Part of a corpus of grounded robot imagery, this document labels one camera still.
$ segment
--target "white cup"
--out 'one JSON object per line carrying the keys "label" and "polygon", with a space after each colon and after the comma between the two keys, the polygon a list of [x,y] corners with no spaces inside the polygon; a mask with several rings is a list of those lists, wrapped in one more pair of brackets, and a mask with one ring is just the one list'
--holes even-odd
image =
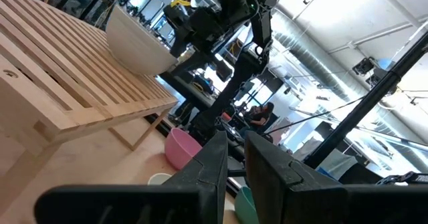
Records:
{"label": "white cup", "polygon": [[166,173],[157,173],[151,176],[148,180],[148,185],[161,185],[167,181],[172,175]]}

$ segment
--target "wooden slatted shelf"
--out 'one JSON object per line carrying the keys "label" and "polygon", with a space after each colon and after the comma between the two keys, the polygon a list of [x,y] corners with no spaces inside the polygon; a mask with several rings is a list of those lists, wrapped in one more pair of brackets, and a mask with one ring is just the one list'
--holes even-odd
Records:
{"label": "wooden slatted shelf", "polygon": [[[123,68],[105,32],[39,0],[0,0],[0,68],[0,125],[26,148],[2,177],[0,194],[25,184],[10,181],[22,166],[41,163],[34,175],[59,144],[101,129],[135,150],[177,103],[153,76]],[[159,119],[135,144],[114,129],[156,112]]]}

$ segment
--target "pink bowl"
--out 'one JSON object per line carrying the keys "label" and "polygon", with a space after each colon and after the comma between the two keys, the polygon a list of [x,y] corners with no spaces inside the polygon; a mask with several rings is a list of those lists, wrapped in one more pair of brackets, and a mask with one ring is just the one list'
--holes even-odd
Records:
{"label": "pink bowl", "polygon": [[171,129],[165,142],[167,160],[179,170],[201,149],[201,145],[192,136],[179,128]]}

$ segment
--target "white bowl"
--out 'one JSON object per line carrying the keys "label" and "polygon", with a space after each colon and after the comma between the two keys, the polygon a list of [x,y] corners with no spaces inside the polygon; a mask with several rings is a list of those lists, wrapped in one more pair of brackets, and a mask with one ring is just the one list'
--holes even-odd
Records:
{"label": "white bowl", "polygon": [[106,28],[113,56],[135,74],[157,75],[177,63],[169,51],[118,5]]}
{"label": "white bowl", "polygon": [[169,178],[171,178],[172,175],[166,174],[166,173],[157,173],[151,176],[148,180],[148,185],[161,185],[165,181],[167,181]]}

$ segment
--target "white ceiling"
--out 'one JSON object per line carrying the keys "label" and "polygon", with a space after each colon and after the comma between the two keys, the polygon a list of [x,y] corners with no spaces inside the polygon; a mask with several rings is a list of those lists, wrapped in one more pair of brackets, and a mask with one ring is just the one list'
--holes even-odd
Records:
{"label": "white ceiling", "polygon": [[[397,0],[415,18],[428,15],[428,0]],[[306,5],[303,0],[280,0],[290,17],[297,16]],[[327,52],[344,46],[350,41],[356,41],[374,33],[382,32],[391,27],[406,24],[403,17],[387,0],[313,0],[305,11],[297,18],[297,23],[303,29],[308,28],[307,34],[317,41]],[[361,51],[376,59],[392,58],[408,38],[417,30],[409,27],[398,32],[380,37],[359,46]],[[409,44],[400,52],[398,60],[410,47]],[[355,49],[344,49],[332,53],[346,69],[351,69],[364,56]],[[415,67],[403,78],[399,86],[403,90],[428,90],[428,56],[420,60]],[[363,84],[365,79],[357,77]],[[406,93],[412,96],[427,96],[428,93]],[[428,143],[428,100],[420,99],[418,106],[410,105],[410,99],[404,94],[387,98],[390,106],[396,106],[397,115],[403,122]]]}

